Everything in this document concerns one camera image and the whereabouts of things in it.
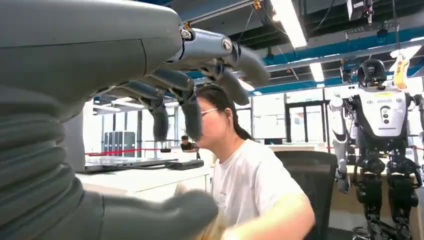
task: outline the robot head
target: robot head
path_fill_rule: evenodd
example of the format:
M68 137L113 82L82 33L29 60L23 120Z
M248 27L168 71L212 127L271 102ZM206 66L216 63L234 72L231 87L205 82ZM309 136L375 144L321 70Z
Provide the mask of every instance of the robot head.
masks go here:
M383 62L377 59L364 61L357 71L357 80L362 88L381 87L387 80Z

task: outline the robotic finger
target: robotic finger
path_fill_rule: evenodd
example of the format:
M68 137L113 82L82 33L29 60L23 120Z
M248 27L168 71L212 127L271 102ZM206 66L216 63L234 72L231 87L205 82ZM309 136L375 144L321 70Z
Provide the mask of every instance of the robotic finger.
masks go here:
M253 85L269 80L264 63L252 50L234 44L227 36L197 28L184 29L183 51L167 61L164 68L193 72L200 70L205 76L226 90L238 105L249 103L249 95L232 74L233 69L246 73Z
M167 69L158 69L151 77L166 85L166 89L176 97L184 113L185 133L198 140L202 135L201 111L191 78L181 71Z
M153 116L155 141L165 141L168 136L168 113L162 92L138 81L129 81L112 88L108 94L117 97L131 97L145 105Z

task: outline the yellow label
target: yellow label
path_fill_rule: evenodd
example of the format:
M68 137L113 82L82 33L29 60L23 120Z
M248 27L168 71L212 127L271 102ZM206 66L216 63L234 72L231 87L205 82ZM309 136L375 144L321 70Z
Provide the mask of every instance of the yellow label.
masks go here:
M379 92L374 94L375 97L390 97L392 95L392 92Z

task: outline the white t-shirt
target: white t-shirt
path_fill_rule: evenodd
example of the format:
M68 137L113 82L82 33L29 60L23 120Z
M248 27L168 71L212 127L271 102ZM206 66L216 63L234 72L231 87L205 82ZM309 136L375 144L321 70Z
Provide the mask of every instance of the white t-shirt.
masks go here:
M263 215L284 194L304 193L269 147L249 139L216 161L211 188L230 226Z

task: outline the robot leg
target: robot leg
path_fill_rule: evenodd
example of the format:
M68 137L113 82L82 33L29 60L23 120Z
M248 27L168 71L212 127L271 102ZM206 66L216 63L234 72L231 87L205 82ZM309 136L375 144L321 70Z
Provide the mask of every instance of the robot leg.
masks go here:
M338 160L336 172L338 190L342 193L349 191L349 177L347 175L346 150L348 144L348 133L346 122L343 117L343 100L334 98L330 101L330 110L332 116L332 132L334 135L333 146Z
M168 113L162 92L138 81L129 81L112 88L108 94L130 97L145 105L153 116L153 136L155 141L165 141L168 136Z
M414 174L417 183L410 175ZM411 240L409 218L411 208L418 206L416 188L422 186L420 167L403 155L395 155L387 163L388 199L391 217L395 223L396 238L398 240Z

